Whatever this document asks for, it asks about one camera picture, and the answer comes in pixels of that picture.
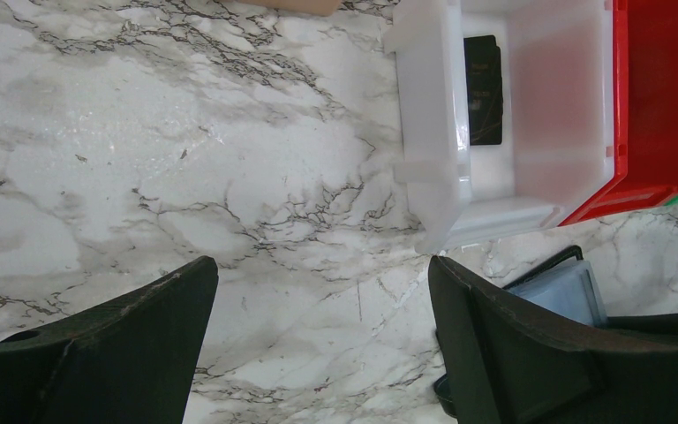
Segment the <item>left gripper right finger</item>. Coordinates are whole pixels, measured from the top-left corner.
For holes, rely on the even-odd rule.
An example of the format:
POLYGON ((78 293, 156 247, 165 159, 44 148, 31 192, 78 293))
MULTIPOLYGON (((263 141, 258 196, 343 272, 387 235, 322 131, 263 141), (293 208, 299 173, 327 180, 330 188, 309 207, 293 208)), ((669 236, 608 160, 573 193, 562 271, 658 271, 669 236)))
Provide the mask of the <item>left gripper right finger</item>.
POLYGON ((678 423, 678 313, 592 327, 447 257, 429 291, 460 423, 678 423))

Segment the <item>white plastic bin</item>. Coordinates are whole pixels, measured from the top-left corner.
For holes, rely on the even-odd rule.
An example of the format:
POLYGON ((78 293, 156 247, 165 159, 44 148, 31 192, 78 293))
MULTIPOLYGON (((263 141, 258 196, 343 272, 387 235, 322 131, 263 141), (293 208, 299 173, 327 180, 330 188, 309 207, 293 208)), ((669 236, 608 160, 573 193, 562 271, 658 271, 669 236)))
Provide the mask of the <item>white plastic bin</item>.
POLYGON ((402 1, 395 179, 435 254, 563 223, 621 171, 614 1, 402 1))

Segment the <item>black leather card holder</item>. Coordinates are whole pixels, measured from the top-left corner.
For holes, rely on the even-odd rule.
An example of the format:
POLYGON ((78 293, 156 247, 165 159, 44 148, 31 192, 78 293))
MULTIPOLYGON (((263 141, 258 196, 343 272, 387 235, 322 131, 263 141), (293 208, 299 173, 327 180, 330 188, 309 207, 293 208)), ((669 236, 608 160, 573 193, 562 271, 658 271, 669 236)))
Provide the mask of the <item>black leather card holder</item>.
POLYGON ((428 282, 446 369, 433 390, 460 423, 610 423, 611 390, 577 342, 559 329, 606 322, 591 266, 568 247, 498 287, 449 258, 434 257, 428 282))

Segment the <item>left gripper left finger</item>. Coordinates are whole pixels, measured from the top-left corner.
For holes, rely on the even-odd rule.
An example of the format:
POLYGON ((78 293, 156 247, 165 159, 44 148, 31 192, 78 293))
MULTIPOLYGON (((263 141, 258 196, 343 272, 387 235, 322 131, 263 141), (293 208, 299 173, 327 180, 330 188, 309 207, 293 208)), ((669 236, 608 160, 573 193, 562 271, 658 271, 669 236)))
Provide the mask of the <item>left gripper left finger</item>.
POLYGON ((215 302, 202 256, 0 341, 0 423, 179 423, 215 302))

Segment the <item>peach plastic desk organizer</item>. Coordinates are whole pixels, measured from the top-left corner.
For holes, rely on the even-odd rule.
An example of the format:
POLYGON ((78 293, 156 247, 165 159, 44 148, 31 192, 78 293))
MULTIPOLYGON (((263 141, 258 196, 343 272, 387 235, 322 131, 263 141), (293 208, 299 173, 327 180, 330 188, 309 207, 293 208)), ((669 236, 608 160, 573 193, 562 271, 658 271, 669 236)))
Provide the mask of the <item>peach plastic desk organizer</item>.
POLYGON ((270 9, 294 11, 326 17, 333 14, 342 0, 238 0, 240 3, 258 5, 270 9))

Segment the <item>red plastic bin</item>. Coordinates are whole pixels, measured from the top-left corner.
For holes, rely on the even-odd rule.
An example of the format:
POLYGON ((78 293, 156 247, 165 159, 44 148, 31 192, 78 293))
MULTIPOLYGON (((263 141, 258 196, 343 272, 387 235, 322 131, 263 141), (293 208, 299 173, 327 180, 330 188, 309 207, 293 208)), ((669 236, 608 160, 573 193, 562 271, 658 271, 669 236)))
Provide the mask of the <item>red plastic bin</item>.
POLYGON ((678 1, 614 1, 615 174, 564 224, 678 194, 678 1))

